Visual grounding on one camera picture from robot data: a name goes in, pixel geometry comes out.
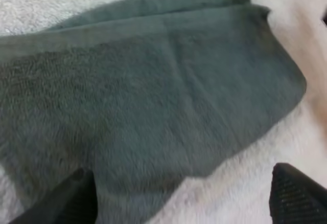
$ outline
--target fabric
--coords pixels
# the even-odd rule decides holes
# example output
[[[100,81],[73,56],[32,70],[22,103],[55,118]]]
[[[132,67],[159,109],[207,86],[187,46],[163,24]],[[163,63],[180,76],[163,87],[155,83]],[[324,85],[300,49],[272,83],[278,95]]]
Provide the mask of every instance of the fabric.
[[[99,223],[146,221],[182,179],[210,174],[300,101],[305,80],[266,8],[180,1],[0,39],[1,159],[24,206],[86,166]]]

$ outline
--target folded towel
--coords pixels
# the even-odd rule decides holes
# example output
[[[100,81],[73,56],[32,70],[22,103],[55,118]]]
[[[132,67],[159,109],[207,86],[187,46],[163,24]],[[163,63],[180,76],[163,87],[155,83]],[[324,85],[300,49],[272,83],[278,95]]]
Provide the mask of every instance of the folded towel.
[[[142,223],[186,176],[264,135],[306,89],[268,13],[126,0],[0,38],[0,162],[23,205],[87,167],[98,223]]]

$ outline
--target white carpet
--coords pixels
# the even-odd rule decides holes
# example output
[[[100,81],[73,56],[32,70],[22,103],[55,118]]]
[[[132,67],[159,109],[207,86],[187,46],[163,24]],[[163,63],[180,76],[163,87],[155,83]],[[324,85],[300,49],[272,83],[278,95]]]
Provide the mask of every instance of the white carpet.
[[[0,35],[38,31],[117,0],[0,0]],[[188,179],[149,223],[271,223],[271,171],[289,162],[327,187],[327,0],[252,0],[308,80],[304,100],[257,143],[207,179]],[[0,168],[0,223],[21,211]]]

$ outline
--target towel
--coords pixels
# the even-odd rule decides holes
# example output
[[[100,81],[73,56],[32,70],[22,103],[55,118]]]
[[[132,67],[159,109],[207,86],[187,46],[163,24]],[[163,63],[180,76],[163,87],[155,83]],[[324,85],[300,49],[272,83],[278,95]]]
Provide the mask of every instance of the towel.
[[[23,206],[83,166],[98,223],[143,223],[185,177],[264,135],[306,89],[268,13],[249,0],[127,0],[1,38],[0,161]]]

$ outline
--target gray towel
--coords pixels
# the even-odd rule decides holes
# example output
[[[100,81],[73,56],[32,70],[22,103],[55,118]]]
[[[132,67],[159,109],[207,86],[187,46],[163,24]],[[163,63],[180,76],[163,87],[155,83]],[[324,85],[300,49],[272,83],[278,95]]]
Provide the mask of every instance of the gray towel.
[[[84,166],[98,223],[143,223],[185,177],[264,135],[306,89],[268,13],[249,0],[125,0],[1,38],[0,162],[23,205]]]

